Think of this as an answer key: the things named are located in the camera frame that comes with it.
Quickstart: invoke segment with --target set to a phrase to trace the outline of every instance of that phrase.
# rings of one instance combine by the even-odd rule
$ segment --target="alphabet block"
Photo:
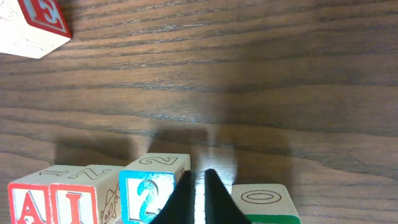
[[[8,185],[12,224],[51,224],[50,184],[84,167],[54,165]]]
[[[234,185],[232,198],[253,223],[301,224],[293,201],[282,184]]]
[[[54,224],[112,224],[120,217],[121,166],[90,165],[50,185]]]
[[[56,0],[0,0],[0,52],[41,58],[71,39]]]
[[[188,154],[166,153],[148,153],[126,166],[119,175],[123,222],[153,220],[190,168]]]

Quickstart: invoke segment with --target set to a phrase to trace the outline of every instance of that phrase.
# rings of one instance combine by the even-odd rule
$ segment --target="wood grain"
[[[398,1],[62,0],[73,39],[0,55],[0,201],[52,164],[182,152],[279,182],[303,223],[398,223]],[[9,223],[8,207],[0,208]]]

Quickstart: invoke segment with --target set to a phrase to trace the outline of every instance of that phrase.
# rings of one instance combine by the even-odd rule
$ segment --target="red block border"
[[[10,204],[10,215],[11,215],[11,223],[16,224],[17,218],[14,210],[14,197],[12,190],[13,189],[26,189],[26,190],[43,190],[44,191],[44,201],[45,201],[45,216],[46,223],[51,224],[51,208],[50,208],[50,194],[49,187],[47,185],[37,185],[37,184],[18,184],[18,183],[9,183],[8,184],[8,200]]]
[[[52,203],[52,214],[54,224],[59,224],[58,222],[58,208],[56,203],[56,191],[58,190],[70,190],[74,192],[86,192],[91,194],[91,202],[93,203],[93,218],[94,224],[98,224],[98,216],[97,216],[97,200],[95,195],[95,187],[93,186],[82,186],[82,185],[72,185],[72,184],[51,184],[50,192],[51,192],[51,201]]]
[[[57,7],[58,13],[60,14],[60,17],[61,17],[61,20],[62,20],[61,22],[65,26],[66,33],[32,21],[32,19],[30,18],[29,12],[26,9],[24,0],[18,0],[18,3],[19,3],[19,6],[21,7],[21,10],[22,10],[22,13],[24,15],[25,20],[26,20],[26,22],[29,25],[31,25],[33,27],[36,27],[36,28],[39,28],[39,29],[42,29],[42,30],[49,31],[49,32],[54,33],[54,34],[58,34],[58,35],[61,35],[61,36],[64,36],[64,37],[72,38],[72,35],[71,35],[70,31],[69,31],[67,23],[65,22],[65,19],[63,18],[63,14],[62,14],[62,11],[60,9],[60,6],[58,5],[58,2],[56,0],[51,0],[51,1],[54,2],[55,7]]]

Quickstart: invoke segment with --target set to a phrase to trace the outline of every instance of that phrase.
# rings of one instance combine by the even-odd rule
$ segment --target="red block face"
[[[71,38],[55,0],[18,0],[18,2],[29,25]]]
[[[49,187],[46,185],[8,185],[12,224],[51,224]]]
[[[98,224],[94,187],[51,184],[50,191],[54,224]]]

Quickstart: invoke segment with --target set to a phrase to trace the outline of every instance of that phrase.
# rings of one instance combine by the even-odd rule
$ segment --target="wooden block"
[[[56,0],[0,0],[0,52],[41,58],[71,39]]]
[[[54,165],[8,185],[12,224],[51,224],[50,184],[84,167]]]
[[[122,166],[90,165],[50,185],[54,224],[112,224],[120,218]]]
[[[119,176],[123,222],[150,222],[190,169],[188,154],[167,153],[148,153],[126,166]]]
[[[234,185],[232,199],[253,223],[301,223],[293,201],[282,184]]]

